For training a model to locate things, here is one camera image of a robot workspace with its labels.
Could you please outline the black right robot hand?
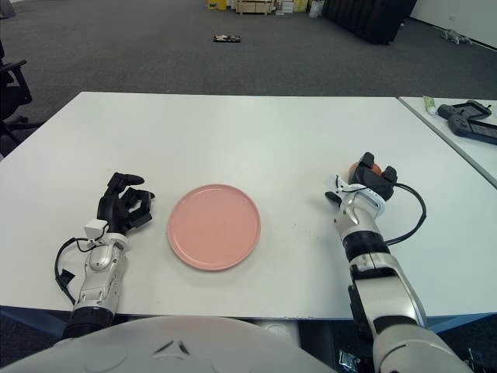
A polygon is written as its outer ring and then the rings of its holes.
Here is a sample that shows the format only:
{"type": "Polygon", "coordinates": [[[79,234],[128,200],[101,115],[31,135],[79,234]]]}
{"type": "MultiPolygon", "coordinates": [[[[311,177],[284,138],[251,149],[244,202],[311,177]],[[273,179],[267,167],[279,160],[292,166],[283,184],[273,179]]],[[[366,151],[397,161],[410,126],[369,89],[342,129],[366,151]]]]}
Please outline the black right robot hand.
{"type": "Polygon", "coordinates": [[[393,188],[398,181],[398,174],[392,166],[382,170],[375,162],[374,155],[365,152],[358,162],[349,167],[346,181],[349,186],[367,187],[387,201],[394,193],[393,188]]]}

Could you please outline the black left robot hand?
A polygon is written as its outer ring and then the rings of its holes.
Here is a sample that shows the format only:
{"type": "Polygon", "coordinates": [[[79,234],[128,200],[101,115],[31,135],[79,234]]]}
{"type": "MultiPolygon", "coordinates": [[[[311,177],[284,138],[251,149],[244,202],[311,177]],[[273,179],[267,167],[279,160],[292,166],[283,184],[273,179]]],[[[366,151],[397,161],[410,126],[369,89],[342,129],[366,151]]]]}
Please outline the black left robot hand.
{"type": "Polygon", "coordinates": [[[108,224],[109,233],[126,235],[152,219],[151,202],[155,195],[134,186],[144,183],[140,176],[114,173],[99,200],[97,218],[108,224]]]}

